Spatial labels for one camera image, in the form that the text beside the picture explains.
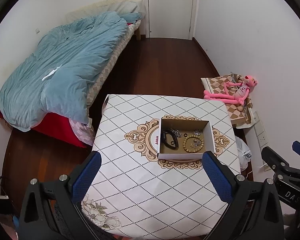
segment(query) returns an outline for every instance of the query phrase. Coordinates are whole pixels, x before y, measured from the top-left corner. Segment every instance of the door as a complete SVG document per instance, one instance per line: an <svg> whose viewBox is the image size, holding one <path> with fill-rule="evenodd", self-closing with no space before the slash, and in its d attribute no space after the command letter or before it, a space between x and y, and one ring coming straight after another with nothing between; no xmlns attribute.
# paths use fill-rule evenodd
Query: door
<svg viewBox="0 0 300 240"><path fill-rule="evenodd" d="M192 0L149 0L150 38L188 39Z"/></svg>

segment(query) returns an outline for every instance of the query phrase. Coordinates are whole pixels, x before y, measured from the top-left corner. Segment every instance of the plastic bag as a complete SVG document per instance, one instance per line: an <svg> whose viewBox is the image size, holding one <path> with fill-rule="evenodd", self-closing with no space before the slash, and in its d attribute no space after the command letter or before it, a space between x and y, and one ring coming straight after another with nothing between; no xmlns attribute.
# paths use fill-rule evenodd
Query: plastic bag
<svg viewBox="0 0 300 240"><path fill-rule="evenodd" d="M251 161L251 151L248 145L237 136L235 137L235 142L237 143L240 169L244 171L248 167L248 162Z"/></svg>

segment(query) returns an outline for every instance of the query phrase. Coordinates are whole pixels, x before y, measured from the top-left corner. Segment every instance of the stuffed animal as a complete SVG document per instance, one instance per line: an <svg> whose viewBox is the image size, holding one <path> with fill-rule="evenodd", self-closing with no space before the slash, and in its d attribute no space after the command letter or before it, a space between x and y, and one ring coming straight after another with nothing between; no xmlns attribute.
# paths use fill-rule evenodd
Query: stuffed animal
<svg viewBox="0 0 300 240"><path fill-rule="evenodd" d="M219 100L224 102L225 104L243 105L245 99L249 95L251 87L255 87L257 84L258 81L255 80L252 76L245 76L242 83L231 83L231 82L223 83L223 87L225 88L226 95L211 94L209 91L205 90L203 92L204 99ZM238 90L234 93L233 96L229 95L227 89L227 87L229 86L239 86Z"/></svg>

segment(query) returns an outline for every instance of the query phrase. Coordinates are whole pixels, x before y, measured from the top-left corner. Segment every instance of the floral print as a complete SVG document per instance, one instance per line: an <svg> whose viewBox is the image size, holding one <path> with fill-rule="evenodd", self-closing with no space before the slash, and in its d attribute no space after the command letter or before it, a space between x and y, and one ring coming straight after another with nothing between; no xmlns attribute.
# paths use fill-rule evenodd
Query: floral print
<svg viewBox="0 0 300 240"><path fill-rule="evenodd" d="M102 206L101 202L98 204L89 199L89 194L86 194L81 202L82 212L98 227L102 229L119 229L121 228L121 222L118 217L109 217L105 209L107 207Z"/></svg>

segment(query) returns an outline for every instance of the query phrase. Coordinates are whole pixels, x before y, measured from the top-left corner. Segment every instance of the silver bolt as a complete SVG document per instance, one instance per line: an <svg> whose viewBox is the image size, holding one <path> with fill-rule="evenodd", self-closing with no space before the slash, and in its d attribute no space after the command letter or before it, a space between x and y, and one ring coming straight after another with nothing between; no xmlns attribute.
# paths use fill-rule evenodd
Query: silver bolt
<svg viewBox="0 0 300 240"><path fill-rule="evenodd" d="M66 174L60 175L59 180L61 181L65 181L66 179L68 179L68 176Z"/></svg>
<svg viewBox="0 0 300 240"><path fill-rule="evenodd" d="M272 179L270 179L270 178L268 178L268 179L267 179L267 182L268 182L268 184L270 184L270 185L272 185L272 184L273 184L273 180L272 180Z"/></svg>
<svg viewBox="0 0 300 240"><path fill-rule="evenodd" d="M31 184L31 185L34 185L34 184L36 184L37 182L38 182L37 179L31 179L30 184Z"/></svg>
<svg viewBox="0 0 300 240"><path fill-rule="evenodd" d="M237 175L237 180L238 181L244 181L245 177L242 176L241 174Z"/></svg>

